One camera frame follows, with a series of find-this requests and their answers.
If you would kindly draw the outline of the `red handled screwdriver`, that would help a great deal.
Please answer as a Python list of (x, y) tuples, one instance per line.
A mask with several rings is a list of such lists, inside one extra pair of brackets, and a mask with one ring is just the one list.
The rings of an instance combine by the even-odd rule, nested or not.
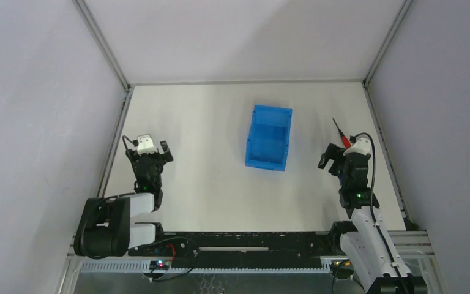
[(337, 130), (338, 130), (338, 134), (340, 136), (340, 139), (341, 139), (341, 142), (343, 143), (343, 146), (345, 148), (350, 148), (352, 146), (351, 142), (348, 140), (347, 136), (345, 135), (345, 133), (340, 129), (339, 125), (337, 124), (336, 120), (334, 118), (332, 118)]

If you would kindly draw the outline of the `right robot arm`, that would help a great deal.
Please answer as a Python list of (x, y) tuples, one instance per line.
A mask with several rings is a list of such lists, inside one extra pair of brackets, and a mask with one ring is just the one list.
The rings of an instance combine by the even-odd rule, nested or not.
[(368, 185), (370, 140), (349, 148), (328, 144), (318, 168), (338, 178), (340, 204), (349, 219), (334, 222), (331, 233), (358, 275), (365, 293), (428, 293), (423, 277), (415, 276), (401, 258), (383, 221), (380, 205)]

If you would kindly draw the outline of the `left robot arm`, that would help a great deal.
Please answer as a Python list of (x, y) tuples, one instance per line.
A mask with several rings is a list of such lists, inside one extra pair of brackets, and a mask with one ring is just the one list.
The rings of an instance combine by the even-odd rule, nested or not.
[(130, 249), (156, 241), (158, 225), (136, 223), (134, 219), (161, 207), (162, 173), (173, 155), (166, 141), (156, 147), (148, 136), (138, 137), (125, 154), (135, 175), (133, 192), (86, 200), (73, 240), (77, 256), (121, 257)]

